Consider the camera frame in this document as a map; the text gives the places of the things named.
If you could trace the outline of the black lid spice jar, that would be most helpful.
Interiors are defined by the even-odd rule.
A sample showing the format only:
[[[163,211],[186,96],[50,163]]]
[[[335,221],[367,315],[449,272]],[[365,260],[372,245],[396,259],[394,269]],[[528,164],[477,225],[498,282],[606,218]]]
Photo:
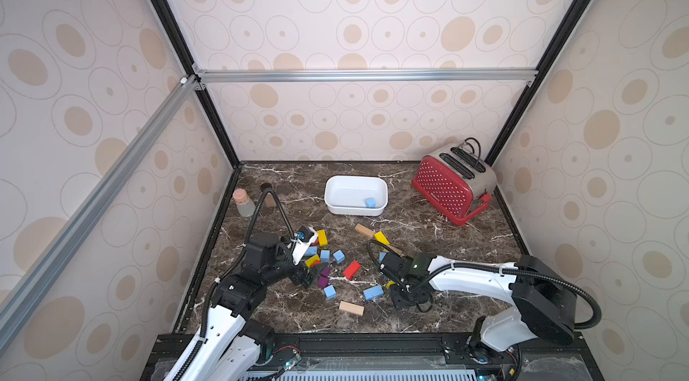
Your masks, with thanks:
[[[273,194],[273,185],[271,185],[271,183],[262,183],[262,185],[260,185],[260,190],[262,194],[264,194],[265,192],[267,193],[267,195],[264,198],[263,206],[267,208],[276,208],[276,200]]]

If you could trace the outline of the long blue block left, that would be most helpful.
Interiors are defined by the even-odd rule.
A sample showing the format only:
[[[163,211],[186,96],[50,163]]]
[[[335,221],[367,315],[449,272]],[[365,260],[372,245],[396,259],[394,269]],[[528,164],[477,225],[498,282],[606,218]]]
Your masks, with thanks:
[[[317,255],[318,251],[319,251],[319,249],[317,248],[317,246],[310,246],[306,250],[306,252],[304,253],[304,256],[305,257],[312,257],[314,255]]]

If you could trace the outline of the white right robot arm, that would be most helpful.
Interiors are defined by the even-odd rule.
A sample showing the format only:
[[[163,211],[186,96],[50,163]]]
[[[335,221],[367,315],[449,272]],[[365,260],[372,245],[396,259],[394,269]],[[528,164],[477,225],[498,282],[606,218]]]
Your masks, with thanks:
[[[478,364],[487,364],[503,352],[515,355],[520,344],[533,339],[570,345],[577,332],[597,326],[602,319],[602,308],[590,293],[531,255],[522,255],[518,262],[482,264],[441,255],[399,255],[376,239],[367,241],[366,248],[379,272],[391,280],[396,308],[427,312],[435,296],[445,292],[507,304],[499,314],[475,321],[464,350]]]

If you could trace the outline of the purple block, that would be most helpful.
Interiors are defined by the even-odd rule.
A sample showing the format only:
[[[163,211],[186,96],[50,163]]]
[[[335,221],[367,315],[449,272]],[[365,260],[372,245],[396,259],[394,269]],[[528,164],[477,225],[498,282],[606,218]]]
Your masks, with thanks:
[[[330,268],[324,268],[319,273],[318,286],[320,289],[326,289],[329,286]]]

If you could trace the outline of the yellow block centre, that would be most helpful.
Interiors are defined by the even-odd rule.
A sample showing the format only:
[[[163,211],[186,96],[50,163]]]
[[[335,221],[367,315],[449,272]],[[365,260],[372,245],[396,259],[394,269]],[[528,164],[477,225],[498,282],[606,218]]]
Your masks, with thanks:
[[[374,234],[374,238],[375,238],[378,242],[380,242],[380,244],[383,244],[383,245],[385,245],[385,246],[389,246],[389,245],[390,245],[389,240],[387,239],[387,237],[385,237],[385,235],[384,235],[382,232],[377,232],[377,233],[375,233],[375,234]]]

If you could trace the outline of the yellow flat block left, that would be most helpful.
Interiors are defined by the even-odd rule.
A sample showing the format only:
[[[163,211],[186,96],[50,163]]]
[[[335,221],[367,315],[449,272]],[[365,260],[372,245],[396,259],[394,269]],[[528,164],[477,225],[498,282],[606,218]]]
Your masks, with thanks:
[[[317,231],[317,236],[318,236],[318,243],[319,246],[327,246],[328,245],[328,238],[327,238],[327,233],[324,229],[318,230]]]

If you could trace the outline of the silver left frame bar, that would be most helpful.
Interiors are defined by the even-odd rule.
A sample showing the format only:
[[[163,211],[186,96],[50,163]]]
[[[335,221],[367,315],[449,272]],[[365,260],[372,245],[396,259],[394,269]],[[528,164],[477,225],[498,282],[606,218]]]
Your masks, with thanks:
[[[119,195],[151,147],[161,137],[179,108],[198,85],[188,75],[168,95],[143,130],[127,146],[54,241],[26,273],[1,309],[1,352],[6,352],[50,291],[111,203]]]

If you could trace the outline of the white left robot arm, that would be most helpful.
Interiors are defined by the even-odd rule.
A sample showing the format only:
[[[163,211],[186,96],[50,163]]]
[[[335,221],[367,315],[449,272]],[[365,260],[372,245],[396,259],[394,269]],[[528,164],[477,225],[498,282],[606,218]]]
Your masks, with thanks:
[[[287,233],[255,232],[264,202],[272,197]],[[309,267],[303,257],[318,234],[312,227],[294,229],[272,187],[263,190],[251,216],[244,248],[231,267],[212,283],[201,323],[165,377],[167,380],[240,380],[256,364],[271,361],[275,330],[253,320],[268,288],[282,280],[307,289],[323,266]]]

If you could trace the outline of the white plastic tub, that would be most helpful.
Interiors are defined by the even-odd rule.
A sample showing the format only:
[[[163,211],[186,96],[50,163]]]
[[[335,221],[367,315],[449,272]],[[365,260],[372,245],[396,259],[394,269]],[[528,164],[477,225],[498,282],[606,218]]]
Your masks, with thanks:
[[[374,209],[368,209],[364,200],[373,198]],[[384,180],[371,176],[332,176],[326,182],[325,203],[336,215],[380,216],[389,203],[388,186]]]

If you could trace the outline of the red polka dot toaster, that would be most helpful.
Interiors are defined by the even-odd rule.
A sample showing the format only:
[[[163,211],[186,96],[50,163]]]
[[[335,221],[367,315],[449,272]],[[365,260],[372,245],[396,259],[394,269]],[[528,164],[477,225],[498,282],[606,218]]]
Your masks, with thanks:
[[[462,226],[487,209],[497,187],[482,160],[482,145],[469,137],[423,157],[412,185],[453,224]]]

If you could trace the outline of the blue cube left cluster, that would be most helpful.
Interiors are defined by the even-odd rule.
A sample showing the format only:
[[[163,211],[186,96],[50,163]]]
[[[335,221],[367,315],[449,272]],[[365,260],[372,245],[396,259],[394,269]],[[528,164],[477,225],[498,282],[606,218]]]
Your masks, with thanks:
[[[332,256],[337,264],[341,264],[341,262],[344,262],[344,260],[346,259],[344,253],[341,250],[335,251],[335,253],[333,253]]]

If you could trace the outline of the long blue block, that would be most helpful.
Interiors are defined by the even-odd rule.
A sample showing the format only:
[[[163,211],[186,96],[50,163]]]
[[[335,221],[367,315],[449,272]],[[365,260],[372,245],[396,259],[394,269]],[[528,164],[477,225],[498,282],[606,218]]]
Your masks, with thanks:
[[[317,248],[317,246],[310,246],[306,250],[306,252],[304,253],[304,256],[305,257],[312,257],[314,255],[317,255],[318,251],[319,251],[319,249]]]
[[[384,295],[384,290],[382,286],[377,285],[375,287],[371,287],[369,289],[364,290],[364,299],[366,301],[373,300],[375,298],[382,297]]]

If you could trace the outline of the pink lid glass jar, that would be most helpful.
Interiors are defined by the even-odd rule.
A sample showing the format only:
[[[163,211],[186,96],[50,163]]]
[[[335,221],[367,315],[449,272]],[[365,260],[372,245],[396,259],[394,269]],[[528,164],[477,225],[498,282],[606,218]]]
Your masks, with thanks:
[[[240,217],[250,218],[256,210],[254,201],[251,200],[246,190],[238,188],[233,192],[233,201]]]

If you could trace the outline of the natural wood block middle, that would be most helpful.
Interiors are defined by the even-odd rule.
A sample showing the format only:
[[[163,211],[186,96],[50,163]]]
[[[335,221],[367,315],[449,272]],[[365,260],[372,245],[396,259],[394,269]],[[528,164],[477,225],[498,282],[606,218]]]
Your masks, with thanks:
[[[388,245],[388,248],[390,251],[396,253],[397,255],[404,256],[404,253],[402,252],[402,250],[400,250],[399,248],[396,248],[396,246]]]

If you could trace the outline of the long red block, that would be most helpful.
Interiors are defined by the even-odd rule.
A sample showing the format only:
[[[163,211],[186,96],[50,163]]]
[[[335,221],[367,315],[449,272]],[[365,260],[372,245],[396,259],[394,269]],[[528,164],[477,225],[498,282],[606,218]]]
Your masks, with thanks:
[[[353,277],[355,277],[360,269],[361,264],[357,261],[353,261],[343,271],[343,276],[346,278],[346,280],[353,280]]]

